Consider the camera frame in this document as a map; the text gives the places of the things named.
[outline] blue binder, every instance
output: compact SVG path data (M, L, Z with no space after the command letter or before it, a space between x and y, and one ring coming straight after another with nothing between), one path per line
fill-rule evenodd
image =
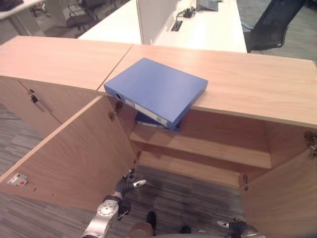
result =
M150 127L167 129L165 126L158 123L156 120L153 120L152 118L150 118L147 115L144 115L143 113L140 113L140 112L138 112L137 116L135 117L135 123L140 124L140 125L150 126ZM181 122L179 122L176 125L176 127L173 129L173 131L180 132L180 123Z
M208 81L143 58L104 84L107 93L173 130Z

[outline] binder ring hole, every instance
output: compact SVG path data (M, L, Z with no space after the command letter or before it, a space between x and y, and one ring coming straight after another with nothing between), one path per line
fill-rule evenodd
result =
M117 99L121 100L120 94L116 93L115 96L117 97Z

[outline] shoe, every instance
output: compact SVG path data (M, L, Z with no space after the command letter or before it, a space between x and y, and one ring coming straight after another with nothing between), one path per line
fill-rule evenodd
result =
M157 216L154 211L148 213L146 223L149 223L152 226L153 231L155 231L155 228L157 227Z
M181 234L190 234L192 232L192 229L190 229L189 226L183 226L182 229L180 230Z

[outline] cabinet top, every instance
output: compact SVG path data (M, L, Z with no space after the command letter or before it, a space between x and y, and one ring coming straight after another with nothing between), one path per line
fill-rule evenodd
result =
M107 80L143 57L209 81L193 109L317 128L310 60L133 45ZM106 93L103 85L98 92Z
M66 38L18 36L0 46L0 78L98 90L149 58L209 81L193 109L317 128L310 60Z
M131 46L17 36L0 46L0 77L96 91Z

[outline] white desk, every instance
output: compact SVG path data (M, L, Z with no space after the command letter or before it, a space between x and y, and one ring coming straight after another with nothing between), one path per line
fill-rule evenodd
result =
M196 7L196 0L179 1L174 18L178 12L191 5ZM201 11L192 18L178 19L183 21L180 30L170 31L173 24L169 24L162 30L154 45L247 52L236 0L219 2L218 12ZM126 3L79 39L141 44L136 0Z
M196 0L182 0L174 18L190 6L196 7ZM200 11L192 18L179 17L178 20L183 21L179 31L163 30L154 45L247 52L236 0L219 2L218 12Z
M38 26L29 7L42 2L43 0L24 0L23 4L10 11L0 12L0 20L8 19L14 29L22 36L45 36Z
M136 0L127 2L79 39L141 44Z

